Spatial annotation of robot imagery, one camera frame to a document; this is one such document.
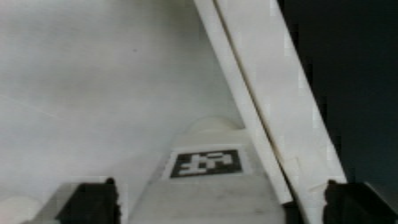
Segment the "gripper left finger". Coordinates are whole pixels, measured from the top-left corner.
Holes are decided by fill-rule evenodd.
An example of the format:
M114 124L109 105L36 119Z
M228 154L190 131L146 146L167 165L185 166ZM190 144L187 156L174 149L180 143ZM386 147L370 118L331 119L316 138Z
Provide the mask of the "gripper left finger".
M109 177L101 183L80 183L64 205L54 209L54 215L41 211L23 224L121 224L116 179Z

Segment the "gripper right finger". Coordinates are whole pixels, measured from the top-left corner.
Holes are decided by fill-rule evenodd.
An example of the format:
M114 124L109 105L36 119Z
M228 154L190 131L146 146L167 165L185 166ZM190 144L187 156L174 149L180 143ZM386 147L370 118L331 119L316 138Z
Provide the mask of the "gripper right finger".
M398 212L364 183L329 181L324 224L398 224Z

